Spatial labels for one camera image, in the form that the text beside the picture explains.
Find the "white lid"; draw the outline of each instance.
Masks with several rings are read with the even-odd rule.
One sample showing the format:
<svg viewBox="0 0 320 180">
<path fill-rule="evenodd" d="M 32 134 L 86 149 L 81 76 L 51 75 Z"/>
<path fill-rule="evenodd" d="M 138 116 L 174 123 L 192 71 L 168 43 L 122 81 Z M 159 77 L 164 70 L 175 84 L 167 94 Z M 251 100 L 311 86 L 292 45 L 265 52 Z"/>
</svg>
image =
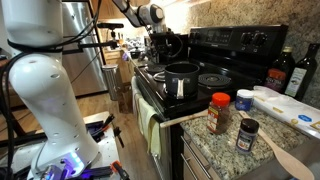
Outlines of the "white lid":
<svg viewBox="0 0 320 180">
<path fill-rule="evenodd" d="M 244 98 L 252 98 L 253 92 L 247 89 L 240 89 L 237 91 L 237 96 L 241 96 Z"/>
</svg>

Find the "kitchen counter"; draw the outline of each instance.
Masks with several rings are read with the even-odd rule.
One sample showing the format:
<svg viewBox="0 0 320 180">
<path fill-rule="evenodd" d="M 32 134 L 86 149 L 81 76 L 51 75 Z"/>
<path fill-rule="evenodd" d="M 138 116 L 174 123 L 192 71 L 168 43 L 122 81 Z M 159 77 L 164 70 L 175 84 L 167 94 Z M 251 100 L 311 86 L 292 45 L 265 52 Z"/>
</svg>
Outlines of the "kitchen counter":
<svg viewBox="0 0 320 180">
<path fill-rule="evenodd" d="M 281 148 L 290 151 L 309 140 L 306 135 L 288 127 L 264 112 L 252 108 L 248 115 L 257 120 L 266 134 Z M 249 155 L 242 155 L 235 150 L 241 115 L 230 104 L 232 124 L 226 133 L 210 134 L 206 128 L 206 117 L 181 123 L 181 127 L 191 137 L 202 155 L 221 179 L 238 179 L 274 158 L 273 151 L 265 141 L 258 137 Z"/>
</svg>

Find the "spice jar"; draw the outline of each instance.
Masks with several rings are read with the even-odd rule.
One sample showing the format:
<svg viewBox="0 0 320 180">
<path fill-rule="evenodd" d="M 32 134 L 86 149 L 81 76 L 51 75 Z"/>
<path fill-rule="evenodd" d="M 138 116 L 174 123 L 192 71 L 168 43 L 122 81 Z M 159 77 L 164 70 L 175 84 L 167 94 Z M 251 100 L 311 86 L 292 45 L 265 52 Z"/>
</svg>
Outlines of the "spice jar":
<svg viewBox="0 0 320 180">
<path fill-rule="evenodd" d="M 228 129 L 230 96 L 214 93 L 208 108 L 207 127 L 214 134 L 222 134 Z"/>
<path fill-rule="evenodd" d="M 236 141 L 236 149 L 242 154 L 249 154 L 254 146 L 259 130 L 259 123 L 253 119 L 242 119 Z"/>
<path fill-rule="evenodd" d="M 249 91 L 246 89 L 240 89 L 237 91 L 237 97 L 235 101 L 235 107 L 237 110 L 250 111 L 252 103 L 253 103 L 252 91 Z"/>
</svg>

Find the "black stove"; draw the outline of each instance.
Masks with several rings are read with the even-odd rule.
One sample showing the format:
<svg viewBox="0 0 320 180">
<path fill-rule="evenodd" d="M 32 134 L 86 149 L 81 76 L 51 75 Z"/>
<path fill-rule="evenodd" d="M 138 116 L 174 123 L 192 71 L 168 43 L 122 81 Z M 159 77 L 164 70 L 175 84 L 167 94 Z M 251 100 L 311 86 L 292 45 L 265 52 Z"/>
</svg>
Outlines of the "black stove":
<svg viewBox="0 0 320 180">
<path fill-rule="evenodd" d="M 203 63 L 200 66 L 197 94 L 191 94 L 185 99 L 176 99 L 174 95 L 166 92 L 164 82 L 154 79 L 156 73 L 148 72 L 146 68 L 136 69 L 136 75 L 143 80 L 143 85 L 153 96 L 162 115 L 169 119 L 176 118 L 186 111 L 192 113 L 207 108 L 214 92 L 228 93 L 234 99 L 238 89 L 251 89 L 254 85 L 261 83 L 259 79 Z"/>
<path fill-rule="evenodd" d="M 166 64 L 154 64 L 135 68 L 141 94 L 157 111 L 155 118 L 160 123 L 208 108 L 215 92 L 225 92 L 234 100 L 239 89 L 263 84 L 267 69 L 281 52 L 287 29 L 284 25 L 192 28 L 189 55 L 179 61 L 200 67 L 198 91 L 184 99 L 168 94 L 165 82 L 154 77 L 155 74 L 161 77 Z M 164 137 L 161 144 L 167 152 L 161 155 L 160 169 L 171 172 L 168 179 L 183 179 L 182 128 L 173 125 L 161 129 L 160 136 Z"/>
</svg>

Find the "pot handle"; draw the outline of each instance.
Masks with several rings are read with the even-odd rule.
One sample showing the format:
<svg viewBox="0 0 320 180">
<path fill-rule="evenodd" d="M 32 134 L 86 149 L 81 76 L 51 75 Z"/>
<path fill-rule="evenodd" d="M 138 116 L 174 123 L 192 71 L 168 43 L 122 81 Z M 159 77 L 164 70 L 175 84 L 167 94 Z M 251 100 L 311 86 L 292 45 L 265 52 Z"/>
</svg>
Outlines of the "pot handle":
<svg viewBox="0 0 320 180">
<path fill-rule="evenodd" d="M 178 92 L 177 92 L 177 99 L 183 99 L 183 81 L 184 79 L 178 79 Z"/>
</svg>

